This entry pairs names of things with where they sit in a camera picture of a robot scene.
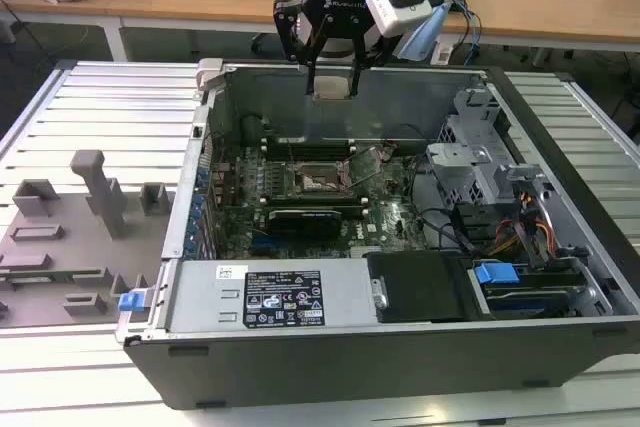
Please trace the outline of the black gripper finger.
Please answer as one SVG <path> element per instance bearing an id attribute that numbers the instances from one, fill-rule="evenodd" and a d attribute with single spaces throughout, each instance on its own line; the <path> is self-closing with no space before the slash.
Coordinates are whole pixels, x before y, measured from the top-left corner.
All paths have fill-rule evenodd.
<path id="1" fill-rule="evenodd" d="M 302 7 L 303 3 L 300 0 L 275 0 L 273 19 L 286 59 L 307 68 L 305 94 L 313 95 L 316 62 L 329 38 L 333 16 L 324 14 L 320 22 L 311 24 L 310 37 L 303 43 L 294 32 L 298 17 L 303 13 Z"/>
<path id="2" fill-rule="evenodd" d="M 372 67 L 382 67 L 396 49 L 396 37 L 385 37 L 376 25 L 353 38 L 354 59 L 349 74 L 349 96 L 358 94 L 361 73 Z"/>

